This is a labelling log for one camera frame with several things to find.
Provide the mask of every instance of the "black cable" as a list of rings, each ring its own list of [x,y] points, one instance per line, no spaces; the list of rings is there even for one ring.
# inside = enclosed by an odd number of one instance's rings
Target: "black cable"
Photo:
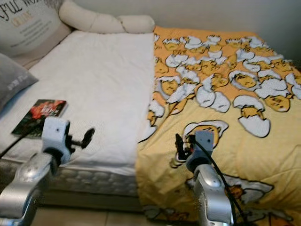
[[[229,185],[225,179],[225,177],[223,176],[220,168],[217,166],[216,162],[213,160],[213,158],[210,156],[210,154],[208,153],[208,151],[198,142],[195,140],[195,144],[200,148],[202,149],[202,151],[205,153],[205,155],[207,156],[208,159],[210,159],[210,161],[212,162],[212,164],[214,165],[214,168],[217,172],[217,174],[222,178],[222,181],[225,185],[225,189],[226,189],[226,192],[228,194],[228,197],[229,197],[229,200],[230,200],[230,204],[231,204],[231,210],[232,210],[232,213],[233,213],[233,222],[234,222],[234,225],[236,226],[237,225],[237,216],[236,216],[236,212],[235,212],[235,207],[233,204],[236,205],[243,221],[244,221],[244,224],[245,225],[249,225],[248,221],[247,221],[247,218],[245,216],[245,214],[243,213],[243,211],[241,210],[238,202],[235,200],[235,198],[233,197],[233,195],[231,194],[231,191],[229,189]]]
[[[22,140],[24,137],[32,133],[37,127],[42,127],[42,123],[36,124],[33,127],[29,128],[28,131],[26,131],[24,134],[22,134],[17,140],[15,140],[10,146],[8,146],[3,152],[0,153],[0,159],[13,147],[15,146],[20,140]]]

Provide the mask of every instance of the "gray pillow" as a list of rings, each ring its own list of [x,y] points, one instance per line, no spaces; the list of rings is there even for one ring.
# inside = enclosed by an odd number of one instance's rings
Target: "gray pillow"
[[[28,70],[0,53],[0,111],[14,95],[37,81]]]

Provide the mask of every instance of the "tiled floor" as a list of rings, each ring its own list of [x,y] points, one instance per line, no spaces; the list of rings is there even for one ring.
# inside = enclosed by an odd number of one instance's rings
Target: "tiled floor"
[[[186,226],[186,224],[150,222],[144,215],[135,213],[42,207],[38,210],[32,226]]]

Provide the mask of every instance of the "yellow comforter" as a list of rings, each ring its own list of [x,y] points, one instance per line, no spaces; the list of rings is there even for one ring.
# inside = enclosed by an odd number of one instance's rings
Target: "yellow comforter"
[[[149,218],[198,219],[175,134],[213,158],[254,225],[301,225],[301,74],[250,32],[155,29],[156,83],[136,163]]]

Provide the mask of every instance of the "book cover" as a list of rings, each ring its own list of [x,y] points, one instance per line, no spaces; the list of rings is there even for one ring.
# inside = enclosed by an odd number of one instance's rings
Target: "book cover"
[[[19,124],[12,131],[12,134],[21,136],[30,128],[37,124],[44,124],[48,116],[60,116],[66,108],[67,102],[65,100],[44,100],[39,99],[29,110],[29,112],[22,118]],[[31,132],[28,137],[35,138],[42,136],[43,127],[37,127]]]

